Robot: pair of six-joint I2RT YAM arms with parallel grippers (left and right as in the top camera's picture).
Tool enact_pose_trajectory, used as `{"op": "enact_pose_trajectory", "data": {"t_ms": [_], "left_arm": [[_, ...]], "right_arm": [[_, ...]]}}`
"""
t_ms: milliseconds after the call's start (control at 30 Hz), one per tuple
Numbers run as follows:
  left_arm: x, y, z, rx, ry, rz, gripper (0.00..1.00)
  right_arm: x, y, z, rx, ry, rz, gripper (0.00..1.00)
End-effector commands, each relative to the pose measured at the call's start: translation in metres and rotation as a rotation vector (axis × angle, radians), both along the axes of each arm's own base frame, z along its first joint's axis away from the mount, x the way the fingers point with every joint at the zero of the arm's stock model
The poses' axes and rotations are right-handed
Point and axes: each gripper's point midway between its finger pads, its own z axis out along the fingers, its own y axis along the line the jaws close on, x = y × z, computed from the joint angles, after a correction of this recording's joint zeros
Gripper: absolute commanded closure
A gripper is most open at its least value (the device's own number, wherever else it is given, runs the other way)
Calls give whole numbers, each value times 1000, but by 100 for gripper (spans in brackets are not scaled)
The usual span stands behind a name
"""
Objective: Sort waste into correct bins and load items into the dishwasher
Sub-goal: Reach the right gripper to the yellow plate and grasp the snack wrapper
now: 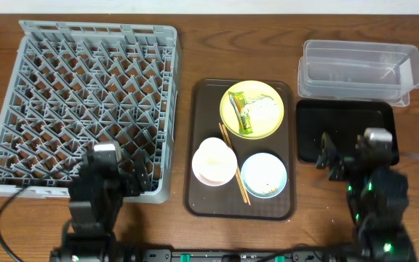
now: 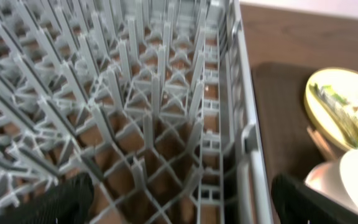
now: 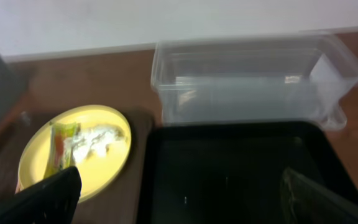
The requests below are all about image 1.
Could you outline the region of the white pink bowl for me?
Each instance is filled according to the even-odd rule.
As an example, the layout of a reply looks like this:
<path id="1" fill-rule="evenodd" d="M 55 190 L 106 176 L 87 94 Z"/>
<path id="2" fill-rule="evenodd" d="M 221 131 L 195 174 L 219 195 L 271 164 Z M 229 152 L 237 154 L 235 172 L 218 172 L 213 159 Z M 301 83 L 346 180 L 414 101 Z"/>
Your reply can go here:
<path id="1" fill-rule="evenodd" d="M 204 185 L 222 186 L 235 176 L 237 158 L 229 147 L 221 161 L 211 160 L 197 150 L 193 155 L 191 168 L 194 176 Z"/>

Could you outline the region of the white cup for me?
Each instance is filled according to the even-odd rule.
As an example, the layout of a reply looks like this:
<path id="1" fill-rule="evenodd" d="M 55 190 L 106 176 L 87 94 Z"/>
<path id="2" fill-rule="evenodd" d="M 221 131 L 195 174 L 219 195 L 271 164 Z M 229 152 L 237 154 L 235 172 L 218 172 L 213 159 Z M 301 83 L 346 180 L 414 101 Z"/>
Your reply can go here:
<path id="1" fill-rule="evenodd" d="M 223 140 L 211 137 L 201 142 L 198 151 L 211 160 L 221 161 L 226 155 L 227 149 L 228 147 Z"/>

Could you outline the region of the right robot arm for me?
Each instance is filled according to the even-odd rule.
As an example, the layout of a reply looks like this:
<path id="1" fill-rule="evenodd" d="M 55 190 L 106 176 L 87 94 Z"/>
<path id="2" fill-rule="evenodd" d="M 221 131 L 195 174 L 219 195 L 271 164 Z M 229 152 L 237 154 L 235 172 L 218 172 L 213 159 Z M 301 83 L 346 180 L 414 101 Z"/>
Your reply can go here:
<path id="1" fill-rule="evenodd" d="M 347 183 L 346 199 L 361 257 L 373 261 L 415 261 L 415 251 L 402 222 L 410 203 L 408 179 L 391 169 L 393 158 L 393 135 L 386 129 L 368 127 L 357 136 L 352 154 L 339 152 L 324 132 L 316 168 L 327 168 L 331 181 Z"/>

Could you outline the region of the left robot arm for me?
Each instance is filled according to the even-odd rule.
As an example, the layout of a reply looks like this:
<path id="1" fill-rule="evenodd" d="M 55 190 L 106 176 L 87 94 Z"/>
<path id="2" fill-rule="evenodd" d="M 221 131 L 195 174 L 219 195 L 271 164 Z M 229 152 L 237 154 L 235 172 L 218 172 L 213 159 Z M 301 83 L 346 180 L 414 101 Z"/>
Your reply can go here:
<path id="1" fill-rule="evenodd" d="M 145 154 L 139 151 L 132 172 L 119 170 L 117 142 L 98 143 L 82 157 L 79 178 L 68 188 L 71 219 L 63 227 L 61 246 L 49 259 L 71 261 L 140 261 L 131 244 L 119 242 L 113 232 L 125 197 L 138 197 L 151 187 Z"/>

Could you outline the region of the yellow plate bowl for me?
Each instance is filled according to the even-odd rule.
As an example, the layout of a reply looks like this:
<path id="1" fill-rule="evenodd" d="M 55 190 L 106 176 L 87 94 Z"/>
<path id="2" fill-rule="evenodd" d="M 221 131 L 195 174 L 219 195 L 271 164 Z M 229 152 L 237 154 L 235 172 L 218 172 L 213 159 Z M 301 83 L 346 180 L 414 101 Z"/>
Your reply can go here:
<path id="1" fill-rule="evenodd" d="M 239 133 L 239 123 L 234 107 L 231 105 L 229 100 L 229 92 L 243 92 L 247 99 L 248 110 L 248 104 L 251 99 L 256 98 L 259 95 L 268 95 L 272 97 L 279 104 L 279 118 L 277 119 L 277 122 L 255 122 L 250 118 L 252 133 L 248 135 L 241 135 Z M 284 118 L 284 102 L 280 94 L 271 85 L 254 80 L 242 81 L 230 86 L 222 96 L 220 101 L 220 118 L 227 130 L 240 138 L 249 140 L 266 138 L 273 134 L 281 125 Z"/>

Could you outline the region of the green snack wrapper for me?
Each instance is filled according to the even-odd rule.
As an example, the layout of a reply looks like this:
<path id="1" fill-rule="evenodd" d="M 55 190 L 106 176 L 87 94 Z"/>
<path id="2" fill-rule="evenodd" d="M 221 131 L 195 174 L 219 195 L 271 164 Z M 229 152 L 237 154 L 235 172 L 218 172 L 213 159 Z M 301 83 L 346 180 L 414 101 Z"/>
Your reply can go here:
<path id="1" fill-rule="evenodd" d="M 252 133 L 250 113 L 247 107 L 247 99 L 243 92 L 229 92 L 229 100 L 234 107 L 236 117 L 239 123 L 239 133 L 248 135 Z"/>

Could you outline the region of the light blue bowl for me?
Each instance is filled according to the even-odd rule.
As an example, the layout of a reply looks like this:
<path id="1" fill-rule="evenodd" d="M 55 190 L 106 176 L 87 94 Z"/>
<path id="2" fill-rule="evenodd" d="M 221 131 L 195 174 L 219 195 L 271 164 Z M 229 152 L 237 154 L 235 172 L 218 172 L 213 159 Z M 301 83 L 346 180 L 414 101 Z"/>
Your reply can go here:
<path id="1" fill-rule="evenodd" d="M 273 154 L 257 153 L 246 159 L 241 169 L 242 183 L 249 194 L 260 199 L 279 195 L 287 185 L 284 163 Z"/>

